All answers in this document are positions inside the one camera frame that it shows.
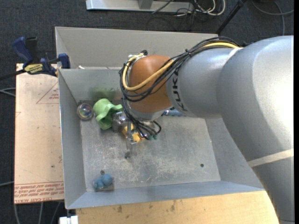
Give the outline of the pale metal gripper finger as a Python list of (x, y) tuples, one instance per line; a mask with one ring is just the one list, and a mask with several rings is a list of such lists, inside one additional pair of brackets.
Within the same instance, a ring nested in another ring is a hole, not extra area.
[(131, 126), (127, 126), (126, 131), (126, 152), (125, 152), (125, 158), (131, 157)]

